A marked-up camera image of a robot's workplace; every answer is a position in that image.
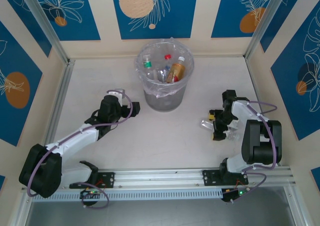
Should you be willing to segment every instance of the leaf illustration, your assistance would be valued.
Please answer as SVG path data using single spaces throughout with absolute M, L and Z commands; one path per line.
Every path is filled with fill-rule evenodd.
M 74 9 L 65 9 L 65 16 L 68 17 L 71 20 L 75 20 L 79 23 L 82 22 L 82 17 L 80 16 L 80 14 L 74 10 Z
M 0 41 L 0 56 L 6 50 L 6 47 L 7 47 L 7 42 L 6 41 Z
M 166 13 L 170 12 L 170 10 L 169 0 L 153 0 L 153 9 L 148 15 L 142 18 L 131 19 L 129 25 L 133 25 L 133 27 L 130 31 L 133 31 L 140 26 L 146 28 L 150 24 L 157 25 L 157 23 L 161 21 L 161 18 L 165 17 Z
M 84 3 L 80 0 L 61 0 L 60 6 L 68 9 L 80 9 L 84 6 Z

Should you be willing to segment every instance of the metal frame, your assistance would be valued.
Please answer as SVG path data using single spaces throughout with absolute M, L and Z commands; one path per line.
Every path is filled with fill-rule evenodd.
M 263 17 L 261 21 L 259 22 L 258 26 L 256 27 L 255 32 L 253 33 L 253 36 L 250 40 L 250 43 L 248 45 L 248 48 L 246 49 L 244 53 L 244 58 L 246 60 L 250 59 L 250 56 L 255 51 L 257 45 L 260 43 L 260 40 L 264 33 L 266 32 L 266 29 L 268 28 L 272 18 L 274 17 L 278 7 L 280 6 L 282 0 L 270 0 L 265 13 L 263 14 Z
M 40 4 L 38 3 L 38 0 L 24 0 L 24 1 L 26 5 L 29 7 L 32 15 L 38 22 L 39 26 L 43 30 L 45 36 L 48 38 L 52 46 L 55 48 L 61 60 L 65 63 L 65 65 L 67 65 L 69 62 L 68 56 L 65 50 L 63 49 L 60 43 L 60 40 L 57 34 L 55 33 L 52 25 L 50 24 L 47 16 L 45 15 Z
M 107 189 L 111 200 L 162 200 L 162 199 L 192 199 L 221 198 L 222 188 L 230 186 L 204 186 L 202 171 L 217 168 L 194 169 L 157 169 L 157 170 L 101 170 L 113 171 L 114 188 Z M 297 226 L 313 225 L 306 206 L 301 200 L 290 167 L 279 166 L 274 170 L 260 170 L 267 175 L 263 187 L 282 186 L 285 189 L 289 206 Z M 248 175 L 249 186 L 254 186 L 262 180 L 260 176 Z M 49 198 L 29 198 L 22 192 L 20 207 L 16 220 L 11 225 L 25 225 L 31 207 L 31 202 L 66 202 L 79 201 L 80 189 L 60 188 Z M 104 197 L 92 200 L 105 200 Z
M 68 86 L 70 83 L 72 71 L 75 66 L 75 60 L 70 60 L 68 66 L 65 68 L 63 77 L 59 86 L 59 91 L 55 99 L 55 104 L 53 107 L 53 113 L 50 119 L 49 127 L 46 133 L 44 144 L 47 145 L 52 143 L 55 139 L 55 133 L 58 127 L 61 111 L 65 102 L 67 95 Z

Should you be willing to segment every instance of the white table surface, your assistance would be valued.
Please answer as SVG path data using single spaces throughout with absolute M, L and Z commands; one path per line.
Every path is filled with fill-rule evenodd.
M 78 152 L 69 163 L 86 160 L 100 169 L 218 167 L 241 151 L 241 141 L 211 140 L 200 127 L 209 109 L 222 107 L 222 92 L 235 89 L 256 100 L 244 58 L 196 57 L 181 105 L 157 112 L 144 98 L 134 59 L 76 60 L 55 140 L 77 130 L 100 107 L 106 91 L 123 88 L 141 111 L 98 142 Z

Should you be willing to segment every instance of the robotic arm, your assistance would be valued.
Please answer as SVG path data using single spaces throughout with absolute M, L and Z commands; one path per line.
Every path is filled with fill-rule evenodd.
M 276 163 L 282 157 L 282 134 L 281 124 L 278 121 L 269 120 L 263 115 L 256 113 L 251 108 L 249 100 L 237 97 L 235 90 L 226 90 L 222 94 L 223 110 L 210 110 L 209 121 L 202 121 L 202 126 L 213 131 L 212 139 L 221 141 L 233 138 L 238 129 L 238 123 L 245 126 L 241 153 L 226 158 L 210 181 L 210 185 L 234 185 L 241 173 L 249 166 L 269 165 L 274 162 L 273 145 L 264 122 L 270 128 L 271 136 L 275 145 Z
M 110 132 L 111 125 L 116 125 L 121 117 L 127 119 L 139 114 L 139 102 L 132 102 L 130 115 L 131 109 L 122 104 L 123 95 L 124 90 L 108 91 L 101 101 L 100 109 L 94 111 L 79 130 L 45 147 L 39 144 L 33 146 L 22 168 L 19 182 L 27 186 L 31 178 L 31 189 L 42 197 L 49 197 L 59 187 L 69 187 L 76 182 L 95 184 L 98 180 L 97 167 L 86 161 L 81 161 L 72 167 L 66 167 L 65 164 L 78 151 Z M 48 157 L 32 177 L 36 165 L 50 150 Z

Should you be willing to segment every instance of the clear plastic bottle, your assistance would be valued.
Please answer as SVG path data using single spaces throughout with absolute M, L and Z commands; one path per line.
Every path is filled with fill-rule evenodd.
M 165 59 L 165 67 L 164 69 L 168 72 L 170 72 L 170 69 L 171 69 L 171 66 L 172 66 L 172 60 L 171 60 L 171 55 L 168 54 L 168 55 L 165 55 L 164 56 L 164 59 Z
M 143 67 L 144 67 L 146 77 L 149 78 L 150 80 L 157 79 L 155 78 L 155 74 L 157 75 L 157 72 L 152 68 L 150 55 L 144 55 L 142 58 L 143 58 Z
M 168 78 L 172 61 L 171 61 L 171 55 L 165 55 L 164 56 L 165 62 L 164 65 L 161 67 L 161 69 L 157 70 L 157 77 L 158 80 L 161 82 L 166 82 L 166 79 Z
M 240 135 L 235 132 L 234 129 L 229 128 L 229 130 L 226 132 L 226 138 L 230 141 L 239 141 Z

